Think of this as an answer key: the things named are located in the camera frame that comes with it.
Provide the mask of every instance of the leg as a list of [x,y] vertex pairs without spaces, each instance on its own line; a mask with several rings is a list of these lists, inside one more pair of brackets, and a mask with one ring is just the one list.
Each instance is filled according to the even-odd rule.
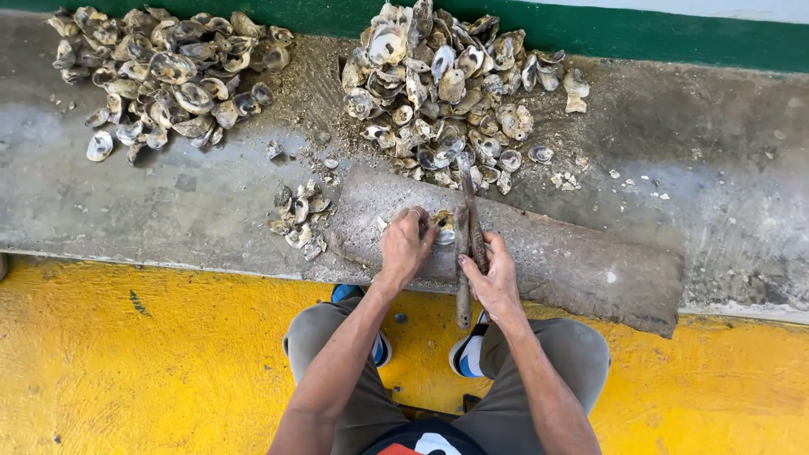
[[[531,321],[542,349],[585,413],[607,380],[607,342],[590,326],[571,319]],[[472,437],[488,455],[544,453],[536,437],[528,398],[508,343],[497,325],[483,337],[481,370],[494,384],[486,396],[453,424]]]
[[[284,337],[284,352],[290,358],[295,384],[361,299],[323,302],[306,308],[292,320]],[[357,386],[337,422],[332,455],[360,453],[386,431],[407,422],[388,398],[369,352]]]

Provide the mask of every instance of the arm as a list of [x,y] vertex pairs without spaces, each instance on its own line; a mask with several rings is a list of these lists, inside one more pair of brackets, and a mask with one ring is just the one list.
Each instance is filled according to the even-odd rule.
[[601,454],[599,441],[581,405],[553,369],[525,317],[514,261],[506,251],[506,244],[491,232],[484,232],[484,237],[491,245],[486,252],[490,263],[486,276],[470,257],[460,255],[458,262],[469,278],[472,294],[506,336],[542,447],[548,455]]
[[379,241],[382,271],[303,374],[268,455],[328,455],[331,451],[337,419],[357,385],[385,313],[430,255],[435,230],[421,239],[418,235],[426,220],[421,207],[404,209],[385,230]]

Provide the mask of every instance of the hand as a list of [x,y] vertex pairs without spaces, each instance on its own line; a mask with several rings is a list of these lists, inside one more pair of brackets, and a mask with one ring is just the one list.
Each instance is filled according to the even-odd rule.
[[[379,241],[382,249],[382,271],[379,274],[392,280],[399,290],[413,279],[433,249],[437,230],[425,231],[428,218],[427,211],[419,206],[402,209]],[[419,238],[419,232],[424,232],[422,238]]]
[[487,231],[483,231],[483,239],[491,246],[491,249],[486,249],[489,259],[486,276],[481,274],[471,257],[458,255],[458,263],[469,279],[469,290],[498,325],[522,322],[526,320],[525,312],[519,301],[514,261],[506,251],[506,243],[499,235]]

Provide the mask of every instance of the white wall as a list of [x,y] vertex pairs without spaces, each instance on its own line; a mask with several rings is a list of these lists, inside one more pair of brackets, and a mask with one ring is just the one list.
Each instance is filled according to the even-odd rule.
[[525,0],[571,6],[662,11],[680,15],[809,23],[809,0]]

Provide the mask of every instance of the shirt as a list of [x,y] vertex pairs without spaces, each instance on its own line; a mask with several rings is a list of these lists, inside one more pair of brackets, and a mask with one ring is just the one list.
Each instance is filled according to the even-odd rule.
[[466,433],[441,419],[415,420],[381,435],[362,455],[485,455]]

